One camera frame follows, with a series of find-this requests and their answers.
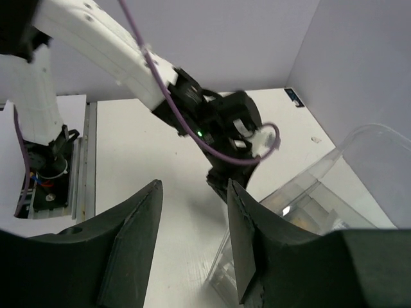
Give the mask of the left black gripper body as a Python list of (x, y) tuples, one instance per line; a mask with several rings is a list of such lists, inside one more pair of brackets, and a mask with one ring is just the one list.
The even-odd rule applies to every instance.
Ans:
[[(255, 102), (244, 91), (221, 96), (212, 91), (208, 101), (203, 98), (195, 103), (189, 99), (180, 107), (183, 119), (204, 143), (219, 153), (236, 160), (260, 158), (253, 154), (251, 138), (263, 128), (259, 110)], [(224, 201), (227, 201), (227, 185), (230, 179), (246, 188), (259, 162), (247, 165), (233, 164), (204, 148), (201, 149), (211, 164), (206, 176), (207, 184)]]

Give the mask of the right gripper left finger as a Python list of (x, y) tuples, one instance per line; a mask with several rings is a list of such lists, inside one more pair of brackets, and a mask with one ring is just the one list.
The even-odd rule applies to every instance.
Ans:
[(1, 306), (142, 307), (162, 201), (154, 180), (57, 234), (1, 232)]

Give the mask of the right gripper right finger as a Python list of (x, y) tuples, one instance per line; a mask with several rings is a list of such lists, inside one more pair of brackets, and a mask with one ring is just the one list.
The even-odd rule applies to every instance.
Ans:
[(316, 235), (262, 206), (234, 180), (227, 206), (244, 307), (410, 306), (409, 230)]

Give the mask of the clear plastic organizer box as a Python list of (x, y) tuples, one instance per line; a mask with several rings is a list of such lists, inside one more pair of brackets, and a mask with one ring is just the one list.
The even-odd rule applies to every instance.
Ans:
[[(316, 235), (410, 231), (410, 140), (382, 124), (360, 126), (258, 202)], [(244, 307), (238, 301), (229, 227), (207, 279), (227, 307)]]

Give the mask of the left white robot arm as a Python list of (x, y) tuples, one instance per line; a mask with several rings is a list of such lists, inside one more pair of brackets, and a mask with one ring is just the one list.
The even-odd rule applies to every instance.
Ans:
[(50, 43), (60, 39), (109, 73), (158, 119), (190, 136), (211, 164), (207, 183), (227, 197), (227, 183), (246, 186), (281, 143), (255, 102), (239, 90), (222, 96), (150, 50), (136, 26), (124, 29), (94, 1), (2, 1), (1, 62), (13, 82), (17, 135), (27, 171), (55, 183), (68, 172), (62, 151), (76, 139), (57, 105)]

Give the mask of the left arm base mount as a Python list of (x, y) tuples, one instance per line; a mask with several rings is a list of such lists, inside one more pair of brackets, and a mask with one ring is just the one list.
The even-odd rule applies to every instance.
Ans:
[(18, 137), (25, 171), (15, 217), (26, 219), (29, 206), (36, 213), (68, 206), (74, 142), (79, 136), (78, 130), (63, 125), (58, 137), (48, 145)]

